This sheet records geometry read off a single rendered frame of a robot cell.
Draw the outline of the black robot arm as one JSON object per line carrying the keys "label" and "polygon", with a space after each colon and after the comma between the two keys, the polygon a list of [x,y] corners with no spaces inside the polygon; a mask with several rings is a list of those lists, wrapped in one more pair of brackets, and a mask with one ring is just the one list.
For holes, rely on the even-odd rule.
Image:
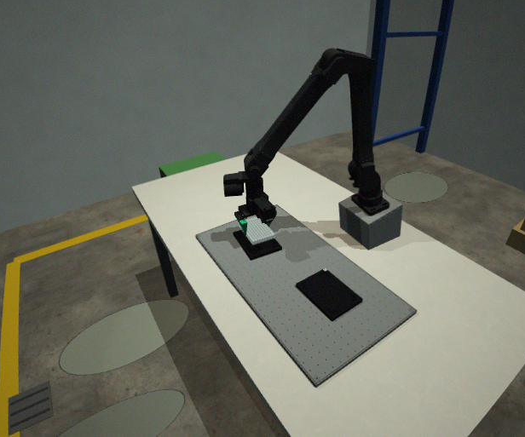
{"label": "black robot arm", "polygon": [[355,181],[352,185],[360,189],[351,200],[369,216],[387,210],[389,202],[383,198],[372,151],[372,69],[376,68],[376,63],[367,57],[345,49],[327,49],[267,133],[247,153],[245,171],[223,176],[224,196],[243,196],[245,183],[246,194],[256,197],[246,197],[246,210],[251,215],[258,213],[262,223],[270,223],[275,218],[275,207],[263,191],[261,176],[319,98],[340,77],[348,74],[353,132],[353,160],[348,171],[349,179]]}

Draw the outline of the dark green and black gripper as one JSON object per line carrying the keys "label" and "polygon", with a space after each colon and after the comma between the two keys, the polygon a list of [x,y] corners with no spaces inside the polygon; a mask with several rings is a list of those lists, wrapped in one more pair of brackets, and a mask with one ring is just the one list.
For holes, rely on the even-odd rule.
{"label": "dark green and black gripper", "polygon": [[[246,194],[246,197],[248,197],[248,198],[256,198],[256,197],[248,196],[247,194]],[[256,215],[257,218],[260,218],[260,217],[259,217],[258,213],[251,215],[246,210],[246,204],[240,205],[240,206],[238,206],[238,208],[239,208],[239,211],[234,212],[234,216],[236,217],[236,219],[238,220],[239,224],[241,225],[241,228],[243,230],[244,235],[246,235],[246,232],[247,232],[247,221],[245,219],[247,219],[247,217],[249,217],[249,216],[254,216],[254,215]]]}

